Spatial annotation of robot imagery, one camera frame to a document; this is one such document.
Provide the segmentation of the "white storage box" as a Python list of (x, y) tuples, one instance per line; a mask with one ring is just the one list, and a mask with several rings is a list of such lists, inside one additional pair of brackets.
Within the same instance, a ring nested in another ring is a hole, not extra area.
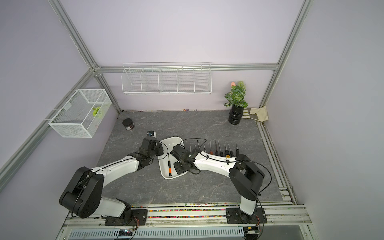
[[(179, 176), (174, 168), (174, 163), (177, 162), (177, 160), (171, 155), (171, 151), (173, 150), (173, 147), (177, 144), (184, 145), (182, 143), (182, 139), (180, 137), (171, 137), (164, 140), (161, 140), (163, 148), (164, 148), (164, 154), (162, 156), (158, 157), (159, 161), (159, 167), (161, 171), (161, 175), (166, 180), (172, 180), (178, 177), (181, 177), (185, 174), (182, 174)], [(172, 163), (172, 177), (169, 177), (169, 168), (168, 168), (168, 155), (170, 156), (170, 160)]]

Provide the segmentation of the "black yellow stubby screwdriver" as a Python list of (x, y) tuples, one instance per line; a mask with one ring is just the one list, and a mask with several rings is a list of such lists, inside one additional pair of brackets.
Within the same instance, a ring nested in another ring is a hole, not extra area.
[(224, 153), (223, 153), (223, 151), (222, 151), (222, 149), (221, 149), (221, 146), (220, 146), (220, 142), (219, 142), (219, 141), (218, 141), (218, 146), (219, 146), (219, 150), (220, 150), (219, 155), (220, 155), (221, 157), (224, 157)]

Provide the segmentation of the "slim orange black precision screwdriver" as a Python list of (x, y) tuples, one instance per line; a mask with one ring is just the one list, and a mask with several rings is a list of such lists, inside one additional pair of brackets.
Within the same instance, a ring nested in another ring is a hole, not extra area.
[(169, 168), (169, 177), (172, 177), (172, 163), (169, 155), (168, 155), (168, 168)]

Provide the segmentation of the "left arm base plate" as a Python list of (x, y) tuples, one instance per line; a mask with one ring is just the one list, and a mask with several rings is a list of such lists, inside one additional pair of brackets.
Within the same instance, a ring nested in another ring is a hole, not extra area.
[(105, 226), (144, 226), (148, 216), (147, 209), (130, 209), (121, 217), (107, 217)]

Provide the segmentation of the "black jar with label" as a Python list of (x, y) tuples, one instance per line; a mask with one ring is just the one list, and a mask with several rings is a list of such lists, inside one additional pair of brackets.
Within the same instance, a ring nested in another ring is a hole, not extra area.
[(128, 131), (132, 130), (135, 127), (135, 124), (132, 119), (126, 118), (122, 121), (124, 128)]

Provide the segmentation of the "white mesh wall basket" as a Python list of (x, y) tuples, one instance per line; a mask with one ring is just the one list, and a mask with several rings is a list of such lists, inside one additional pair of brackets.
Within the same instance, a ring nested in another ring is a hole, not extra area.
[[(63, 138), (92, 138), (112, 101), (104, 89), (78, 89), (49, 121)], [(93, 117), (93, 108), (101, 107), (102, 117)]]

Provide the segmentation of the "green object in basket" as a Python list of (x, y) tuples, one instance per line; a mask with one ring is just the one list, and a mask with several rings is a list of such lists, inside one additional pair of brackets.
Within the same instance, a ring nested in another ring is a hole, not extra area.
[(95, 118), (101, 118), (103, 115), (101, 107), (95, 107), (93, 108), (93, 117)]

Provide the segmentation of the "black yellow long screwdriver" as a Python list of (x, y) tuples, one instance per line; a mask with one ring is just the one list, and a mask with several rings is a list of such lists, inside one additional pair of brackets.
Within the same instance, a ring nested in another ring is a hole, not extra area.
[(231, 157), (231, 158), (235, 157), (235, 154), (234, 154), (234, 152), (231, 150), (230, 145), (228, 145), (228, 147), (229, 147), (229, 151), (230, 151), (230, 157)]

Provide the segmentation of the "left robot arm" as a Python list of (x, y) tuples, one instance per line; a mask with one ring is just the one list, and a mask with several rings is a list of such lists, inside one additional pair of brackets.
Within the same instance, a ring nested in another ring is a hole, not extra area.
[(161, 141), (149, 136), (143, 139), (138, 151), (118, 161), (92, 169), (77, 169), (60, 196), (59, 204), (81, 219), (92, 215), (130, 219), (132, 206), (122, 200), (103, 197), (103, 188), (150, 165), (164, 154), (165, 149), (167, 147)]

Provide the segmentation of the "yellow handled screwdriver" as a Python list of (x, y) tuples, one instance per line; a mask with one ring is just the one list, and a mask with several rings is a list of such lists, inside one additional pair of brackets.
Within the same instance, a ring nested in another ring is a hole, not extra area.
[(236, 142), (236, 158), (238, 158), (240, 155), (240, 150), (239, 150), (239, 147), (238, 147), (238, 143)]

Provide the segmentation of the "yellow collar screwdriver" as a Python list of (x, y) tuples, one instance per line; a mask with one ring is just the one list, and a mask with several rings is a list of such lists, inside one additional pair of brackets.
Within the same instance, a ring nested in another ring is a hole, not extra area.
[(215, 156), (219, 155), (217, 140), (215, 140)]

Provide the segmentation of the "potted green plant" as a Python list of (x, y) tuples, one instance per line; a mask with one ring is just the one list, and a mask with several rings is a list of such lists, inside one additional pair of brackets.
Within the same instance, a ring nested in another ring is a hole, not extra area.
[(248, 107), (248, 103), (245, 101), (246, 91), (245, 83), (238, 81), (237, 83), (232, 82), (230, 91), (225, 94), (227, 102), (224, 103), (224, 106), (231, 107), (228, 121), (232, 125), (240, 123), (244, 109)]

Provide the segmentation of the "beige cloth bag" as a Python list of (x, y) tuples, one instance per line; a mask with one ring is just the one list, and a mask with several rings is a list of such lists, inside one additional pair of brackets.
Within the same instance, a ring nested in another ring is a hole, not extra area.
[(252, 119), (258, 122), (265, 122), (269, 120), (268, 111), (266, 107), (246, 108), (244, 109), (242, 118)]

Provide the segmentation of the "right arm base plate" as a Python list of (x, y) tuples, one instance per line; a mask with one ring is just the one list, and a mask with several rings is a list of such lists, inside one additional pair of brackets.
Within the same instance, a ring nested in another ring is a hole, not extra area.
[(265, 210), (263, 208), (255, 208), (251, 215), (240, 210), (240, 208), (227, 208), (226, 219), (228, 224), (266, 224), (268, 222)]

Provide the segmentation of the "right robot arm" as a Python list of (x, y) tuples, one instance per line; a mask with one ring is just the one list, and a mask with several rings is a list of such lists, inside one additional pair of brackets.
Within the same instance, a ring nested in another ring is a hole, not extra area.
[(253, 215), (265, 179), (264, 172), (256, 162), (243, 154), (237, 158), (226, 158), (199, 149), (190, 152), (180, 144), (173, 147), (170, 154), (181, 164), (182, 170), (209, 171), (228, 177), (241, 195), (240, 211), (248, 216)]

